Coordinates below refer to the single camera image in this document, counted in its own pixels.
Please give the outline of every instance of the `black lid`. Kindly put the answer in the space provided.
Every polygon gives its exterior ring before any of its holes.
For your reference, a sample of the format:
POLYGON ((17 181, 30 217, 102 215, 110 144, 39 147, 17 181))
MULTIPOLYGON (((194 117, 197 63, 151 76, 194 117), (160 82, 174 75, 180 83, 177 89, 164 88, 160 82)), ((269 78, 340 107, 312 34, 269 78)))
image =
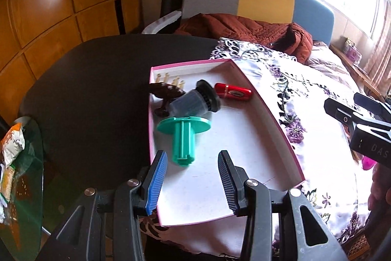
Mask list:
POLYGON ((204 98, 209 111, 217 112, 220 109, 220 98, 218 97, 215 89, 208 82, 205 80, 197 81, 197 86, 195 89, 204 98))

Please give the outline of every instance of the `hand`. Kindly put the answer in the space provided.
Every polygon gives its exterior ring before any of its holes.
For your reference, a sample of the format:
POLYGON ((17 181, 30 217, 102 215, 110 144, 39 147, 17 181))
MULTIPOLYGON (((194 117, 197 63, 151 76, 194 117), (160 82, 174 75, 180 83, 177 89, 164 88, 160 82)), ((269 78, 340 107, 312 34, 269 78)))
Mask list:
POLYGON ((377 202, 384 198, 391 205, 391 170, 377 163, 373 168, 372 180, 371 194, 368 198, 368 209, 374 209, 377 202))

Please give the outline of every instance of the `round table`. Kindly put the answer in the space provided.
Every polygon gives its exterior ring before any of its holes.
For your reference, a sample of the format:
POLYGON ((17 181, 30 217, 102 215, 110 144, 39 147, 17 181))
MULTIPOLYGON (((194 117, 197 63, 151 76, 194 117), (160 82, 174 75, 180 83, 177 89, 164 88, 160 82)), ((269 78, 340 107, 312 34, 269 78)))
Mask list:
POLYGON ((42 131, 46 158, 86 189, 112 189, 149 165, 150 68, 208 59, 217 41, 128 34, 75 47, 27 92, 19 115, 42 131))

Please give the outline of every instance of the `white armrest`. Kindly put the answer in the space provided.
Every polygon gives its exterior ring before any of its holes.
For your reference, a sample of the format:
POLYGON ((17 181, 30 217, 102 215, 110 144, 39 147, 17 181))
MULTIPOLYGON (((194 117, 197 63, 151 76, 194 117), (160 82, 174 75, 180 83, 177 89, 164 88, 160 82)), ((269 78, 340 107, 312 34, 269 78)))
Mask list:
POLYGON ((171 13, 168 13, 166 16, 159 18, 158 20, 154 21, 152 24, 149 24, 147 27, 145 27, 144 30, 142 31, 142 34, 156 34, 159 30, 172 24, 173 22, 178 20, 181 16, 182 16, 182 12, 179 10, 175 10, 171 13))

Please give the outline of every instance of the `brown jacket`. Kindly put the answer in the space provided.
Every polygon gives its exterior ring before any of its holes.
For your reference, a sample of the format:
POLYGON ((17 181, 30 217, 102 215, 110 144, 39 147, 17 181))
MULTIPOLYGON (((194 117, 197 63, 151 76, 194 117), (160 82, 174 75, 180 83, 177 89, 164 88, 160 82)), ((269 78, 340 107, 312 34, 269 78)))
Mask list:
POLYGON ((189 18, 175 33, 250 41, 294 55, 300 63, 308 59, 312 50, 312 36, 296 23, 269 24, 226 13, 199 13, 189 18))

